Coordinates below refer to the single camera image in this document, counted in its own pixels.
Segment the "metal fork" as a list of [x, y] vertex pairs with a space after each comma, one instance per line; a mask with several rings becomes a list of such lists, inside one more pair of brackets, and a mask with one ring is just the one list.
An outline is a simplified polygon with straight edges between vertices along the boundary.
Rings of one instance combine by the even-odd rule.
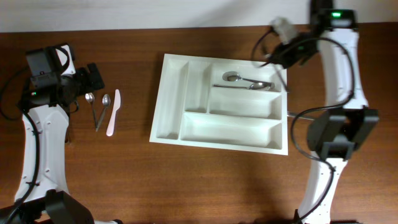
[[[290, 118], [292, 118], [292, 119], [295, 119], [298, 115], [299, 115], [298, 113], [294, 113], [294, 112], [291, 112], [291, 111], [288, 111], [288, 112], [287, 112], [287, 116], [290, 117]], [[313, 117], [313, 116], [307, 116], [307, 115], [301, 115], [301, 116], [298, 117], [298, 119], [304, 119], [304, 120], [308, 120], [308, 121], [314, 121], [314, 120], [315, 120], [315, 117]]]

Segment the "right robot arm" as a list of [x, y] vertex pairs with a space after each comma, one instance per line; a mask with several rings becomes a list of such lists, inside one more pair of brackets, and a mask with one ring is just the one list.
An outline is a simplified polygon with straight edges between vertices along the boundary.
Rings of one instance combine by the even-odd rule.
[[337, 9], [333, 1], [310, 1], [309, 22], [309, 31], [298, 33], [288, 21], [276, 19], [272, 29], [281, 43], [268, 61], [289, 68], [315, 54], [322, 58], [325, 105], [294, 116], [297, 121], [306, 114], [321, 113], [308, 127], [310, 152], [299, 146], [295, 128], [289, 131], [296, 149], [312, 162], [305, 195], [292, 223], [331, 223], [341, 173], [379, 122], [379, 113], [369, 108], [361, 86], [355, 11]]

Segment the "metal tongs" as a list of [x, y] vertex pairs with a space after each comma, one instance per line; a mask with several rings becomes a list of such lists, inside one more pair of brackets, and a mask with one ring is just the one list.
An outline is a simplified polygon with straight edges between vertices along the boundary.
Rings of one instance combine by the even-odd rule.
[[70, 133], [66, 132], [65, 134], [65, 144], [69, 144], [70, 143]]

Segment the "small teaspoon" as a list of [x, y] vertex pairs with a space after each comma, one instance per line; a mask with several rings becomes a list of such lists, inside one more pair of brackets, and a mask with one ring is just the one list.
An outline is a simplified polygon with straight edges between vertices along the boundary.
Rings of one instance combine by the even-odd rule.
[[103, 104], [103, 109], [102, 109], [101, 114], [99, 116], [95, 131], [99, 130], [99, 128], [100, 128], [100, 126], [101, 126], [101, 124], [102, 124], [102, 122], [104, 120], [104, 116], [105, 116], [106, 110], [108, 109], [108, 107], [111, 104], [111, 98], [110, 98], [110, 96], [108, 94], [105, 94], [103, 96], [102, 104]]
[[94, 123], [95, 123], [95, 127], [97, 128], [98, 127], [98, 123], [97, 123], [97, 119], [96, 119], [96, 111], [95, 111], [95, 108], [94, 108], [95, 96], [92, 93], [86, 93], [85, 94], [85, 99], [91, 106], [93, 120], [94, 120]]

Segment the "large spoon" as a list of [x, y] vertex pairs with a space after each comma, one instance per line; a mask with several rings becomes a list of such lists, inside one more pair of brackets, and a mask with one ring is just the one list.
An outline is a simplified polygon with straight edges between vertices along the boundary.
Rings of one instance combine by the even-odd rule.
[[237, 82], [240, 80], [251, 82], [252, 84], [256, 85], [258, 88], [267, 88], [267, 89], [273, 89], [275, 87], [275, 84], [272, 82], [262, 82], [258, 80], [251, 80], [247, 78], [243, 78], [240, 76], [238, 72], [235, 71], [229, 71], [225, 72], [222, 75], [222, 79], [227, 82]]
[[238, 88], [238, 89], [245, 89], [245, 90], [270, 90], [270, 89], [274, 88], [274, 83], [259, 82], [259, 83], [253, 83], [250, 86], [227, 86], [227, 85], [214, 84], [213, 87]]

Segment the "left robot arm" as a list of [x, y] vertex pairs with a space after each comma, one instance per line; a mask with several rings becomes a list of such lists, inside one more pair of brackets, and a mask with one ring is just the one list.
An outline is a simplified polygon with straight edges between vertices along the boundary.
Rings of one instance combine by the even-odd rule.
[[24, 122], [25, 146], [21, 182], [14, 204], [1, 209], [1, 223], [96, 223], [91, 212], [68, 191], [65, 140], [69, 106], [77, 97], [104, 88], [95, 63], [74, 74], [55, 74], [48, 86], [26, 84], [18, 108]]

